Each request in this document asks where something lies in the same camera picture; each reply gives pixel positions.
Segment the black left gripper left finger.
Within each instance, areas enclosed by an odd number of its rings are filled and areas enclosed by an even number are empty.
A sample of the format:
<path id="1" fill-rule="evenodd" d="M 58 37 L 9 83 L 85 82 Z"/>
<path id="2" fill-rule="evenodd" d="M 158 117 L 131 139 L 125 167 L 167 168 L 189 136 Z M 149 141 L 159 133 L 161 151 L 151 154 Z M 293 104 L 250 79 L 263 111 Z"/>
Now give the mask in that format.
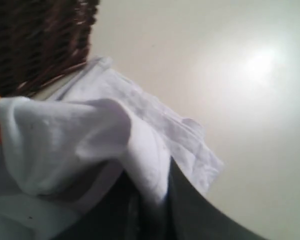
<path id="1" fill-rule="evenodd" d="M 122 173 L 102 200 L 55 240 L 139 240 L 140 194 Z"/>

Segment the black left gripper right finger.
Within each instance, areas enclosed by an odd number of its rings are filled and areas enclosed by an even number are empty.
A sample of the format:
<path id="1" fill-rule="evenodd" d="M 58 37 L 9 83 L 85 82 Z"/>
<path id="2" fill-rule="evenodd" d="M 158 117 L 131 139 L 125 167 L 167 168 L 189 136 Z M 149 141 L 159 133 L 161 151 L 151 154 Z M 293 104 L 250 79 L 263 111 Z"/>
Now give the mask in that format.
<path id="1" fill-rule="evenodd" d="M 167 240 L 263 240 L 203 197 L 170 159 Z"/>

